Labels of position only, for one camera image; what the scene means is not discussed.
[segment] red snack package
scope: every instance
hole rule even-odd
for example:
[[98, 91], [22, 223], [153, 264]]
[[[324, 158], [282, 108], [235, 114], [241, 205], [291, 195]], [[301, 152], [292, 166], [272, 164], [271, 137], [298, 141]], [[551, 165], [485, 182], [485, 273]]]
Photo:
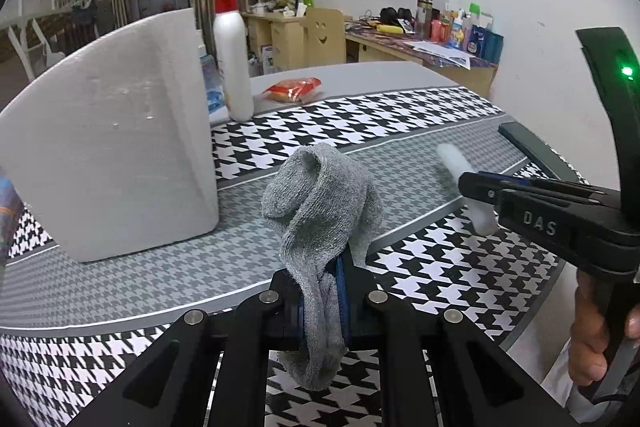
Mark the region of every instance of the red snack package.
[[263, 95], [275, 102], [305, 103], [315, 97], [321, 84], [320, 80], [313, 77], [281, 80], [265, 89]]

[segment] gray cloth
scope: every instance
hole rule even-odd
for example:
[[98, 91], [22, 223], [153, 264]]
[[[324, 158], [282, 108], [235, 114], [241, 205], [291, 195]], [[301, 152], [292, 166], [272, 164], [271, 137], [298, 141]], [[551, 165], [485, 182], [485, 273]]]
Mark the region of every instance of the gray cloth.
[[372, 176], [321, 143], [299, 148], [266, 188], [262, 217], [282, 236], [280, 257], [305, 298], [306, 346], [278, 359], [305, 389], [325, 389], [346, 352], [335, 278], [324, 271], [347, 245], [356, 266], [382, 223]]

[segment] finger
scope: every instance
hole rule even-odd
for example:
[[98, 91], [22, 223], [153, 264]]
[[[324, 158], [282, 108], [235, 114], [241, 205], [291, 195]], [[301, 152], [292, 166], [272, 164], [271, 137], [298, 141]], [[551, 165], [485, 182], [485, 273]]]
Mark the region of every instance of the finger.
[[589, 385], [602, 380], [607, 372], [607, 360], [585, 343], [571, 341], [569, 346], [569, 377], [577, 385]]
[[575, 293], [575, 322], [571, 326], [571, 338], [587, 344], [596, 353], [603, 353], [609, 344], [609, 330], [604, 317], [596, 304], [580, 291]]
[[633, 308], [626, 320], [625, 334], [630, 339], [640, 340], [640, 304]]
[[578, 288], [580, 292], [584, 296], [585, 299], [593, 299], [593, 289], [595, 283], [593, 282], [593, 278], [582, 270], [578, 270], [575, 273], [576, 279], [578, 280]]

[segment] chair backrest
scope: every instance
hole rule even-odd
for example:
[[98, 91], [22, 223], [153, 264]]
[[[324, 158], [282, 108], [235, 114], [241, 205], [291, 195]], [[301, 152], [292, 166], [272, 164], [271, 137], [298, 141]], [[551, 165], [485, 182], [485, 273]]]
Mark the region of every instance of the chair backrest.
[[347, 61], [344, 15], [340, 10], [308, 8], [306, 30], [306, 61], [309, 66], [330, 66]]

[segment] white paper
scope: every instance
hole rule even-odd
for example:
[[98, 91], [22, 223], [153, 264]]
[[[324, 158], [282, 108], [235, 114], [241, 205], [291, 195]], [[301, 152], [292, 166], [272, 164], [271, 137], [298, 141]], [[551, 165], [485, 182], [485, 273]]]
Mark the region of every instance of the white paper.
[[464, 51], [455, 50], [453, 48], [445, 48], [435, 42], [405, 42], [407, 46], [411, 46], [415, 51], [428, 53], [430, 55], [436, 55], [436, 57], [446, 58], [447, 60], [451, 60], [457, 66], [462, 68], [466, 68], [467, 70], [471, 70], [471, 57], [473, 55], [469, 55]]

